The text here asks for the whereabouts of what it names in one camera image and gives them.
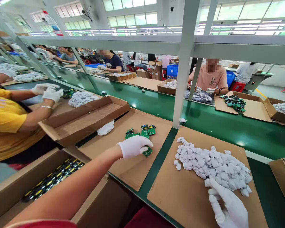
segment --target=white glove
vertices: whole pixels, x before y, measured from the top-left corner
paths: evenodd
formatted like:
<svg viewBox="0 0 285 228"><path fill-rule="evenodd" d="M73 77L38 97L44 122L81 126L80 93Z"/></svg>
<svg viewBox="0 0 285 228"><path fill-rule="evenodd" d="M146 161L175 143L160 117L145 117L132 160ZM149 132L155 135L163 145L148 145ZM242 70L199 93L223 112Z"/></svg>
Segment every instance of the white glove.
<svg viewBox="0 0 285 228"><path fill-rule="evenodd" d="M107 70L107 67L103 65L98 65L97 68L100 70Z"/></svg>
<svg viewBox="0 0 285 228"><path fill-rule="evenodd" d="M60 86L55 85L55 84L50 84L50 83L37 84L37 85L35 85L35 87L33 89L31 89L31 91L34 94L39 95L39 94L44 94L44 92L48 88L55 90L56 88L60 88Z"/></svg>
<svg viewBox="0 0 285 228"><path fill-rule="evenodd" d="M248 228L248 212L242 201L229 189L210 178L209 201L215 214L215 220L221 228ZM219 196L225 203L222 210L218 203Z"/></svg>
<svg viewBox="0 0 285 228"><path fill-rule="evenodd" d="M56 91L52 88L47 88L47 90L44 92L42 99L50 99L53 100L55 103L57 103L60 100L60 97L63 96L63 89L60 89L59 91Z"/></svg>
<svg viewBox="0 0 285 228"><path fill-rule="evenodd" d="M131 158L148 150L148 147L153 147L153 143L144 136L133 136L123 142L117 143L123 153L123 158Z"/></svg>
<svg viewBox="0 0 285 228"><path fill-rule="evenodd" d="M10 78L17 75L17 72L15 72L13 70L0 70L0 73L5 74L5 75L9 76Z"/></svg>

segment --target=yellow shirt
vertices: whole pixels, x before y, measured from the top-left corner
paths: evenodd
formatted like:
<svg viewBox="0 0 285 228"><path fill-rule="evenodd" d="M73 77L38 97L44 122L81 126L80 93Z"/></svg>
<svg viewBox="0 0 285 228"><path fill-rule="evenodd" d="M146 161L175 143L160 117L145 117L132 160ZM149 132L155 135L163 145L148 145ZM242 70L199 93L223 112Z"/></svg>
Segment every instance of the yellow shirt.
<svg viewBox="0 0 285 228"><path fill-rule="evenodd" d="M32 132L17 132L27 117L27 112L9 100L11 92L0 89L0 161L28 149L45 135L39 128Z"/></svg>

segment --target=yellow floor line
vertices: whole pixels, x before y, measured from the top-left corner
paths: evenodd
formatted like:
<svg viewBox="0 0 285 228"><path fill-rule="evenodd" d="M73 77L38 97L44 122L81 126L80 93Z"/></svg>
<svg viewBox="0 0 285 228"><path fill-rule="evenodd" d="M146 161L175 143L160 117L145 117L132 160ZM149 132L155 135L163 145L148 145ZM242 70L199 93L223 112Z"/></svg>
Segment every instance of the yellow floor line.
<svg viewBox="0 0 285 228"><path fill-rule="evenodd" d="M256 91L261 94L265 99L267 98L264 94L262 94L258 89L256 89Z"/></svg>

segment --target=pink shirt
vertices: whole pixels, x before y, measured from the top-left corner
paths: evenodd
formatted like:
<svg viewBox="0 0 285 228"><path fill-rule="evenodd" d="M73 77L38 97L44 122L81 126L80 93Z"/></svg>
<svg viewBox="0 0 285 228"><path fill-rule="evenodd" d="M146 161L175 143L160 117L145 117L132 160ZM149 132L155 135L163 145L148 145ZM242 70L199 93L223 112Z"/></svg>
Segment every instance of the pink shirt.
<svg viewBox="0 0 285 228"><path fill-rule="evenodd" d="M193 80L194 70L189 75L189 78ZM202 88L202 90L207 91L207 89L215 89L216 86L221 89L228 87L227 84L227 73L224 67L218 67L214 72L207 72L207 66L202 65L199 71L199 77L197 78L196 86Z"/></svg>
<svg viewBox="0 0 285 228"><path fill-rule="evenodd" d="M161 57L162 67L163 67L163 68L167 68L167 66L170 65L169 62L170 62L171 59L172 59L171 56L169 56L169 55L163 55L163 56Z"/></svg>

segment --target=blue bin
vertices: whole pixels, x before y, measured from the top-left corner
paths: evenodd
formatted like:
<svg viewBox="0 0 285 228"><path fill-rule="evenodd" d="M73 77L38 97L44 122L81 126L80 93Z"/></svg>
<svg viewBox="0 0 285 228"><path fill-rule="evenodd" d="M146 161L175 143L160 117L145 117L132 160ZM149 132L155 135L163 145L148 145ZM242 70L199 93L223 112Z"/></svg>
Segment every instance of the blue bin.
<svg viewBox="0 0 285 228"><path fill-rule="evenodd" d="M231 86L234 78L235 78L235 73L232 72L232 71L227 71L227 84L228 84L228 87Z"/></svg>
<svg viewBox="0 0 285 228"><path fill-rule="evenodd" d="M171 64L167 66L167 75L177 77L178 64Z"/></svg>

